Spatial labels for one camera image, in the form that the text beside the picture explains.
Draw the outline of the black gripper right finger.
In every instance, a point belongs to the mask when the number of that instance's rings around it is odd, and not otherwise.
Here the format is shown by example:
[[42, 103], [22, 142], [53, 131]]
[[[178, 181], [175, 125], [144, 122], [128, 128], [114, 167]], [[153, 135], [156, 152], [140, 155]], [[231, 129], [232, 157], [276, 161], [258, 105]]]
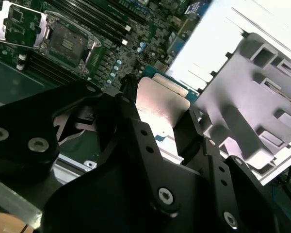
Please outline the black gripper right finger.
[[291, 220], [244, 161], [226, 159], [204, 136], [195, 111], [189, 108], [173, 128], [182, 165], [198, 172], [210, 200], [211, 226], [219, 233], [291, 233]]

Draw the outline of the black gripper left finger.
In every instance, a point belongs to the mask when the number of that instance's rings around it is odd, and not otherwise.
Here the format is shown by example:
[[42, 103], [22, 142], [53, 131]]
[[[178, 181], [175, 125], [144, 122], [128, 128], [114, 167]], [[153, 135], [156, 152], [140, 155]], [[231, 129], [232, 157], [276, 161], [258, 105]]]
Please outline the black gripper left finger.
[[78, 80], [0, 107], [0, 176], [38, 181], [59, 157], [59, 144], [88, 125], [98, 134], [102, 162], [57, 192], [56, 202], [89, 203], [118, 185], [134, 204], [174, 217], [176, 199], [164, 161], [137, 108], [138, 82], [127, 75], [110, 96]]

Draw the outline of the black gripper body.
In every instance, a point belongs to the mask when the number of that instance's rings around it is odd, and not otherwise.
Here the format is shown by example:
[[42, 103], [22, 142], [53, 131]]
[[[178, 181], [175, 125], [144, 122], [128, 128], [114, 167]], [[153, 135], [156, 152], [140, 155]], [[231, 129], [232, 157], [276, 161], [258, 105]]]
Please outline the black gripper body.
[[136, 169], [123, 162], [103, 165], [67, 183], [47, 202], [44, 233], [217, 233], [220, 224], [206, 181], [196, 172], [164, 162], [180, 202], [167, 218], [146, 200]]

